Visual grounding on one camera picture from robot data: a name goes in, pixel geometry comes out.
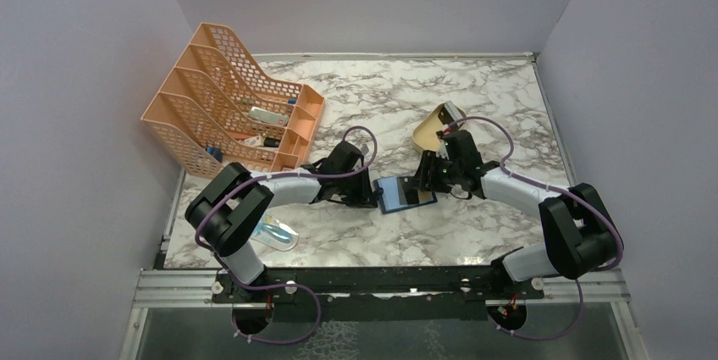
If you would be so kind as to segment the black credit card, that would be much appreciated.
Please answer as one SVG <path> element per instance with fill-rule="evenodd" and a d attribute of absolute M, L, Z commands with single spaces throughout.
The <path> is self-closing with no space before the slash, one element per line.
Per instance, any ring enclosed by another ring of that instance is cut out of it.
<path fill-rule="evenodd" d="M 422 191 L 414 178 L 401 176 L 397 179 L 397 186 L 401 206 L 422 206 L 437 202 L 435 194 L 431 191 Z"/>

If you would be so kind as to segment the dark blue card holder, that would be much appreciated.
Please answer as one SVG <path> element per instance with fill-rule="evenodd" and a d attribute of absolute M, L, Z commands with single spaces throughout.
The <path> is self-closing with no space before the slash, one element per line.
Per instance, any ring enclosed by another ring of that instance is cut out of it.
<path fill-rule="evenodd" d="M 420 191 L 410 176 L 391 176 L 376 179 L 374 196 L 382 214 L 396 213 L 434 204 L 438 201 L 432 191 Z"/>

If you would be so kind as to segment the beige oval tray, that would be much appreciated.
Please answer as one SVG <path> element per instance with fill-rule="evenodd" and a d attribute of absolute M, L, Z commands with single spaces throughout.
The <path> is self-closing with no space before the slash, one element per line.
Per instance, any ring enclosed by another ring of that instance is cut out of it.
<path fill-rule="evenodd" d="M 440 105 L 438 105 L 422 122 L 420 122 L 412 132 L 411 142 L 414 149 L 419 153 L 424 151 L 436 152 L 439 148 L 440 142 L 437 132 L 447 128 L 447 125 L 442 125 L 438 119 Z M 466 117 L 466 112 L 461 108 L 460 110 Z"/>

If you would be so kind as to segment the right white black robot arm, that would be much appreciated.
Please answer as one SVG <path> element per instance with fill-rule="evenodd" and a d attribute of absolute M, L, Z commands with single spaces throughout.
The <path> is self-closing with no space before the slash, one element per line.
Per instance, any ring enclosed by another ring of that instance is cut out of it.
<path fill-rule="evenodd" d="M 438 150 L 422 152 L 410 181 L 415 188 L 436 193 L 460 188 L 468 197 L 502 202 L 541 224 L 542 242 L 491 263 L 489 289 L 496 296 L 508 298 L 523 281 L 534 278 L 576 280 L 620 258 L 621 237 L 591 185 L 543 185 L 512 173 L 500 162 L 483 160 L 472 135 L 464 130 L 445 134 L 439 142 Z"/>

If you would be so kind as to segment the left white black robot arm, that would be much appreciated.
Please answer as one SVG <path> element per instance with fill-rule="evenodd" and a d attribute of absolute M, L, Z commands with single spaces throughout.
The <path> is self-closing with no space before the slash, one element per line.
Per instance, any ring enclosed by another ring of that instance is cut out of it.
<path fill-rule="evenodd" d="M 250 238 L 270 208 L 292 204 L 338 203 L 376 208 L 363 152 L 341 141 L 315 163 L 297 169 L 261 173 L 229 163 L 185 210 L 199 245 L 214 253 L 234 275 L 234 289 L 252 302 L 265 293 L 265 265 Z"/>

